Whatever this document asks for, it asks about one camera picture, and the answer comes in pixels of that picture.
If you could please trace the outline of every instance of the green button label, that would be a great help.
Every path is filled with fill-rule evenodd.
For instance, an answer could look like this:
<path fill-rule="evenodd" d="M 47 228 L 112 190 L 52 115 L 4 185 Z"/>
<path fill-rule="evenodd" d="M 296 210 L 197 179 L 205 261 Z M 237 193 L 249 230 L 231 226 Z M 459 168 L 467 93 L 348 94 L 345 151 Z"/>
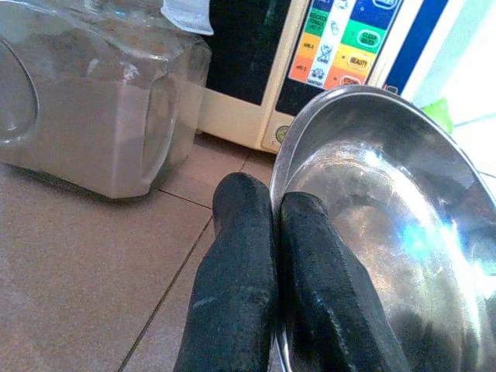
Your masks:
<path fill-rule="evenodd" d="M 307 18 L 307 23 L 305 25 L 305 32 L 311 33 L 312 35 L 322 36 L 324 33 L 324 28 L 326 27 L 328 12 L 323 12 L 322 10 L 312 9 Z"/>
<path fill-rule="evenodd" d="M 386 31 L 383 29 L 351 19 L 344 30 L 341 43 L 365 50 L 366 52 L 377 53 L 381 47 L 385 33 Z"/>

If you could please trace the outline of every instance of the metal basin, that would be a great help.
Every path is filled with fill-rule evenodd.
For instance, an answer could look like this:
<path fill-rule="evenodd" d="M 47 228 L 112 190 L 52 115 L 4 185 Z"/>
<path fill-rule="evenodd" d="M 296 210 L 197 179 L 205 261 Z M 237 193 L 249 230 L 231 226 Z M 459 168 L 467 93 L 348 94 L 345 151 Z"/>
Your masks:
<path fill-rule="evenodd" d="M 496 206 L 466 155 L 426 115 L 376 88 L 322 93 L 295 118 L 277 156 L 276 228 L 287 191 L 325 202 L 412 369 L 426 342 L 437 360 L 429 370 L 495 369 Z M 277 338 L 291 371 L 284 324 Z"/>

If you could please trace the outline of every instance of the tile floor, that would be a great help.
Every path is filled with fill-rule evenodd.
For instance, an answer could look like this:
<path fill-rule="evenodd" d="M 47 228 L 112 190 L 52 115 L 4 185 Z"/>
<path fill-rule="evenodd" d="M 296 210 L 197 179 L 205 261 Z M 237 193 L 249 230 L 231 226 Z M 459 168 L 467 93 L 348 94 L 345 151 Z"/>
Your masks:
<path fill-rule="evenodd" d="M 197 136 L 173 177 L 131 202 L 0 165 L 0 371 L 172 371 L 215 187 L 241 170 L 268 184 L 273 162 Z"/>

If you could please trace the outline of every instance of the green object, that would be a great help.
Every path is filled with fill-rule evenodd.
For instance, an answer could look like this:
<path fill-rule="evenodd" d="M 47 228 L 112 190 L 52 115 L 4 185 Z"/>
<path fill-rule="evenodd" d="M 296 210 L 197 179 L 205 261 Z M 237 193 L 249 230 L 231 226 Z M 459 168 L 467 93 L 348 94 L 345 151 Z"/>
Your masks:
<path fill-rule="evenodd" d="M 341 43 L 366 52 L 377 53 L 385 33 L 383 29 L 350 20 L 344 30 Z"/>
<path fill-rule="evenodd" d="M 422 111 L 430 116 L 432 120 L 434 120 L 449 134 L 453 133 L 453 120 L 451 120 L 450 118 L 448 101 L 446 100 L 446 98 L 438 99 L 434 103 L 426 107 L 422 107 Z"/>
<path fill-rule="evenodd" d="M 305 32 L 318 37 L 322 36 L 326 27 L 327 17 L 329 17 L 328 12 L 312 8 L 305 25 Z"/>

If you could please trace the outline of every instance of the yellow label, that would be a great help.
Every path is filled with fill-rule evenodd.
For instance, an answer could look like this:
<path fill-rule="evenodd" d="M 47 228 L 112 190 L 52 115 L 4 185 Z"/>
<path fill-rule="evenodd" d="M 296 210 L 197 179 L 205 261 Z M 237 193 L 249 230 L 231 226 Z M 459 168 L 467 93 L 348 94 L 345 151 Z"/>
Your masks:
<path fill-rule="evenodd" d="M 300 57 L 314 59 L 319 51 L 320 37 L 311 33 L 303 33 L 297 55 Z"/>
<path fill-rule="evenodd" d="M 353 46 L 339 45 L 334 67 L 352 71 L 354 74 L 367 76 L 375 60 L 375 53 L 365 52 Z"/>

